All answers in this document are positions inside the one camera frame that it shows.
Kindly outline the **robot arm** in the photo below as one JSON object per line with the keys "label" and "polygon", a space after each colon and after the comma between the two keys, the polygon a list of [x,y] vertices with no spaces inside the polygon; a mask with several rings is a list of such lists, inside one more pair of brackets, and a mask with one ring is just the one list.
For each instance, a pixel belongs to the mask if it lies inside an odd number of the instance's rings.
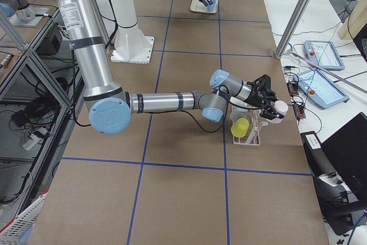
{"label": "robot arm", "polygon": [[[269,25],[263,0],[107,0],[115,21],[111,55],[98,20],[102,10],[93,0],[54,1],[82,72],[84,101],[96,131],[118,133],[132,114],[195,109],[223,122],[229,104],[257,111],[271,123],[284,118],[283,101],[267,75],[249,81],[218,69],[211,76],[211,93],[177,92],[207,76],[202,59],[243,56],[254,45],[254,33],[244,38],[238,33],[249,24]],[[240,13],[254,19],[241,20]]]}
{"label": "robot arm", "polygon": [[[111,60],[147,64],[154,50],[163,50],[173,0],[107,0],[115,24]],[[215,13],[217,0],[193,0],[196,11]]]}

